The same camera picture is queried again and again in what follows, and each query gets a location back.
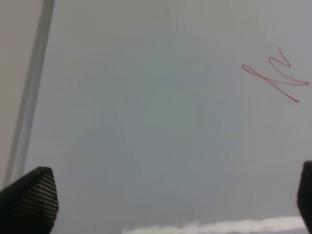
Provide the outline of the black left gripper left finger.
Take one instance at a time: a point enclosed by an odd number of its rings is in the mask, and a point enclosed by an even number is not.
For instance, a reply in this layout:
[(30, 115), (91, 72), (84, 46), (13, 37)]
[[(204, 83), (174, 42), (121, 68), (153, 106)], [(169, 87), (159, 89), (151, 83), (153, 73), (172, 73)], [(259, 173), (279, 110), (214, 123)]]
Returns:
[(53, 170), (37, 167), (0, 192), (0, 232), (49, 234), (58, 211)]

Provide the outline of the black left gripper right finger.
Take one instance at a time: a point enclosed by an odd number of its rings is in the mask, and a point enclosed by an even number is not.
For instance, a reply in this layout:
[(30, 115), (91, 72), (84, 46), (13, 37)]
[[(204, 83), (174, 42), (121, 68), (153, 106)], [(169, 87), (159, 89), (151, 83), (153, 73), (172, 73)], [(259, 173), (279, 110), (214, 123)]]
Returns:
[(305, 161), (302, 168), (299, 188), (297, 192), (297, 206), (300, 215), (312, 233), (312, 161)]

